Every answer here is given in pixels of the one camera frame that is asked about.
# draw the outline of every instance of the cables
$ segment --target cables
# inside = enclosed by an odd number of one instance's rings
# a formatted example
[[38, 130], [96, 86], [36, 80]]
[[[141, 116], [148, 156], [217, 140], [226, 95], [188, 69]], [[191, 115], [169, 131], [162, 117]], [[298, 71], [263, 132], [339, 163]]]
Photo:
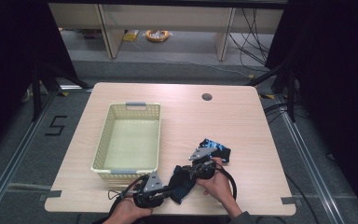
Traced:
[[236, 73], [236, 74], [239, 74], [241, 76], [244, 76], [244, 77], [248, 77], [248, 75], [245, 75], [244, 73], [241, 73], [239, 71], [234, 71], [234, 70], [227, 70], [227, 69], [222, 69], [222, 68], [218, 68], [218, 67], [215, 67], [215, 66], [212, 66], [212, 65], [208, 65], [208, 64], [199, 64], [199, 63], [191, 63], [191, 62], [177, 62], [177, 61], [172, 61], [172, 60], [166, 60], [166, 59], [156, 59], [156, 58], [153, 58], [153, 57], [150, 57], [149, 55], [147, 55], [145, 53], [145, 51], [137, 46], [134, 42], [131, 41], [131, 43], [133, 44], [134, 47], [136, 47], [137, 49], [139, 49], [147, 58], [150, 58], [150, 59], [153, 59], [155, 61], [163, 61], [165, 63], [183, 63], [183, 64], [194, 64], [194, 65], [197, 65], [197, 66], [203, 66], [203, 67], [210, 67], [210, 68], [213, 68], [215, 70], [218, 70], [218, 71], [222, 71], [222, 72], [229, 72], [229, 73]]
[[286, 178], [288, 178], [290, 180], [290, 182], [292, 182], [292, 184], [296, 187], [296, 189], [298, 190], [298, 192], [300, 192], [301, 196], [303, 197], [305, 203], [307, 204], [308, 208], [310, 209], [310, 212], [312, 213], [313, 218], [315, 219], [315, 223], [319, 224], [319, 219], [316, 217], [316, 213], [313, 210], [312, 206], [310, 205], [310, 201], [308, 201], [307, 197], [305, 196], [305, 194], [303, 193], [303, 191], [300, 189], [300, 187], [296, 184], [296, 182], [292, 179], [292, 177], [290, 177], [287, 173], [284, 173], [284, 175], [286, 176]]
[[[257, 14], [257, 9], [254, 8], [253, 9], [253, 21], [252, 23], [249, 22], [246, 14], [245, 14], [245, 11], [244, 11], [244, 8], [242, 9], [242, 14], [243, 14], [243, 17], [245, 18], [246, 20], [246, 23], [248, 25], [248, 28], [249, 28], [249, 34], [247, 36], [244, 36], [244, 34], [241, 34], [241, 36], [243, 37], [244, 39], [244, 42], [242, 45], [240, 45], [235, 39], [234, 37], [230, 34], [230, 38], [232, 39], [232, 41], [234, 42], [234, 44], [237, 46], [237, 48], [241, 51], [240, 52], [240, 60], [241, 60], [241, 64], [242, 66], [248, 68], [248, 69], [252, 69], [252, 70], [255, 70], [255, 71], [260, 71], [260, 72], [267, 72], [267, 71], [263, 71], [263, 70], [258, 70], [258, 69], [253, 69], [253, 68], [250, 68], [246, 65], [243, 64], [242, 62], [242, 53], [245, 53], [246, 55], [248, 55], [249, 57], [251, 57], [252, 59], [254, 59], [256, 62], [264, 65], [266, 63], [266, 59], [267, 59], [267, 55], [269, 53], [269, 48], [267, 48], [266, 46], [264, 46], [263, 44], [261, 44], [260, 42], [260, 39], [258, 37], [258, 32], [257, 32], [257, 24], [256, 24], [256, 14]], [[252, 37], [254, 38], [254, 40], [256, 41], [256, 45], [252, 44], [250, 41], [249, 41], [249, 36], [252, 35]], [[258, 58], [257, 56], [255, 56], [253, 53], [251, 53], [249, 50], [245, 49], [245, 45], [246, 44], [249, 44], [250, 46], [254, 47], [255, 49], [258, 49], [260, 50], [260, 54], [262, 56], [262, 59]]]

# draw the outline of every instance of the hand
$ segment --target hand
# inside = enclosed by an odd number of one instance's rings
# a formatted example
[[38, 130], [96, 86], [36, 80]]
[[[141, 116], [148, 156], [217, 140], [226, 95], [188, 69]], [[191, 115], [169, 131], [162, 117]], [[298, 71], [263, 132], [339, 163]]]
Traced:
[[140, 208], [135, 205], [133, 198], [124, 198], [113, 211], [112, 216], [103, 224], [131, 224], [136, 219], [152, 215], [153, 208]]
[[[222, 166], [221, 158], [212, 158], [218, 165]], [[242, 211], [238, 207], [235, 199], [232, 197], [231, 187], [228, 179], [219, 171], [214, 172], [211, 179], [197, 179], [197, 184], [204, 187], [204, 195], [211, 194], [217, 201], [219, 201], [227, 210], [231, 218], [239, 216]]]

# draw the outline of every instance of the grommet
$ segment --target grommet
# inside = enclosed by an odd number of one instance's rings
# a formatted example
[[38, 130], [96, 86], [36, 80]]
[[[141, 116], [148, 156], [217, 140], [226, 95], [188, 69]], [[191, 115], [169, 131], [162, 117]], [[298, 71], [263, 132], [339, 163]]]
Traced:
[[212, 100], [212, 95], [210, 93], [203, 93], [202, 94], [202, 99], [204, 101], [210, 101], [210, 100]]

